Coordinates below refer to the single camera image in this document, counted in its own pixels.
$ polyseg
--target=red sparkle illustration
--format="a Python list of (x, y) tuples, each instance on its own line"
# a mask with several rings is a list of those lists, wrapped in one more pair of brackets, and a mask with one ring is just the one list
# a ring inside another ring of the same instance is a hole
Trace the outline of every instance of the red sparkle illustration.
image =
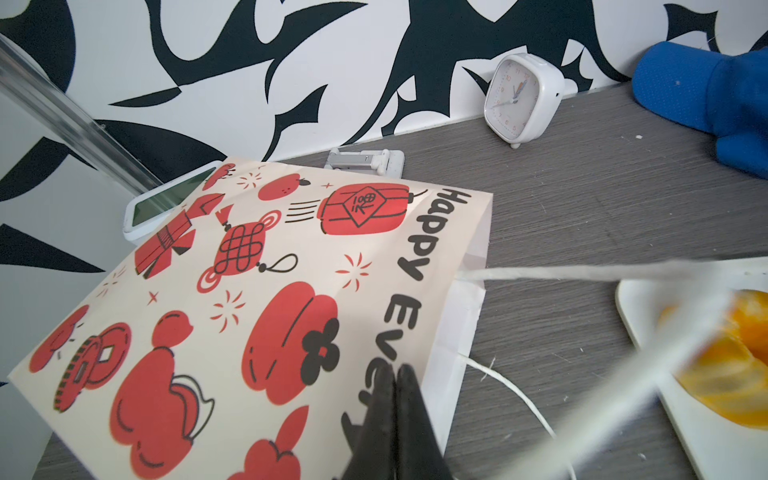
[(358, 290), (360, 290), (360, 280), (357, 277), (358, 276), (368, 276), (367, 272), (363, 272), (361, 270), (364, 270), (364, 269), (368, 268), (369, 266), (371, 266), (371, 263), (373, 263), (373, 262), (368, 262), (365, 265), (360, 266), (360, 264), (362, 263), (362, 253), (357, 258), (357, 264), (355, 264), (354, 260), (352, 260), (352, 257), (350, 257), (349, 255), (344, 255), (344, 256), (346, 257), (347, 261), (349, 262), (349, 265), (352, 266), (352, 269), (351, 270), (337, 270), (336, 273), (341, 273), (342, 275), (352, 274), (353, 278), (351, 278), (347, 283), (345, 283), (342, 288), (347, 288), (348, 286), (350, 286), (352, 284), (352, 280), (355, 280), (355, 291), (358, 291)]
[(240, 179), (242, 181), (237, 182), (237, 184), (243, 185), (243, 190), (247, 189), (252, 185), (253, 185), (253, 188), (256, 188), (256, 180), (261, 180), (261, 173), (257, 173), (256, 175), (254, 175), (253, 172), (248, 172), (248, 177), (240, 177)]
[(240, 292), (237, 294), (236, 297), (231, 299), (232, 295), (230, 294), (230, 291), (227, 290), (227, 300), (224, 303), (214, 303), (214, 306), (216, 308), (224, 309), (222, 313), (219, 313), (218, 315), (214, 315), (210, 318), (211, 320), (218, 320), (219, 318), (222, 318), (222, 317), (224, 318), (224, 325), (221, 327), (221, 330), (219, 330), (219, 333), (222, 333), (224, 329), (227, 328), (229, 317), (232, 317), (232, 320), (235, 321), (235, 325), (240, 324), (240, 318), (237, 317), (237, 314), (234, 312), (234, 310), (241, 309), (245, 306), (245, 302), (235, 305), (235, 303), (237, 303), (237, 301), (240, 299), (242, 295), (243, 295), (243, 292)]
[(118, 271), (112, 272), (112, 277), (107, 278), (107, 281), (101, 284), (101, 291), (99, 291), (96, 296), (107, 296), (109, 287), (112, 285), (117, 285), (120, 281), (118, 278), (123, 276), (123, 273), (125, 273), (125, 265), (123, 265), (123, 268), (119, 269)]

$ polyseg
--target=paper bag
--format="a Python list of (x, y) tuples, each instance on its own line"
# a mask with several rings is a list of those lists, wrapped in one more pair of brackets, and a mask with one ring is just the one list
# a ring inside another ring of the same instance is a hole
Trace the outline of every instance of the paper bag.
[(97, 478), (339, 477), (388, 362), (444, 448), (491, 200), (227, 160), (12, 382)]

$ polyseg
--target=wood grain surface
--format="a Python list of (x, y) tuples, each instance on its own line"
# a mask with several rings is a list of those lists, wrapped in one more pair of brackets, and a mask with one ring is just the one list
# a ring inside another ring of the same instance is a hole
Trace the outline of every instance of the wood grain surface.
[[(343, 150), (361, 150), (347, 147)], [(714, 138), (634, 103), (629, 84), (563, 100), (512, 150), (482, 119), (374, 141), (403, 177), (492, 192), (488, 266), (627, 263), (764, 252), (768, 182), (718, 164)], [(289, 163), (322, 166), (327, 153)], [(486, 283), (472, 358), (517, 384), (555, 431), (631, 342), (614, 284)], [(498, 471), (546, 432), (512, 392), (468, 369), (446, 459), (460, 480)], [(577, 469), (580, 479), (694, 478), (659, 402)], [(90, 478), (54, 435), (35, 479)]]

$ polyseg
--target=clock face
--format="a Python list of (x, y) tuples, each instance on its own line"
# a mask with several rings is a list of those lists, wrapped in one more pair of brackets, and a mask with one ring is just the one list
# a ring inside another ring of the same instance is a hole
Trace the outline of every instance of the clock face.
[(509, 140), (520, 136), (538, 100), (538, 79), (516, 61), (505, 61), (488, 89), (486, 117)]

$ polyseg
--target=orange food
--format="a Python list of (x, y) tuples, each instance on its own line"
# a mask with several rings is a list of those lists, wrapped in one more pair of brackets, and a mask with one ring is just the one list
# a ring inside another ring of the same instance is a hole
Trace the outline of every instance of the orange food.
[[(662, 323), (675, 307), (665, 309)], [(741, 290), (722, 333), (677, 381), (718, 415), (768, 429), (768, 293)]]

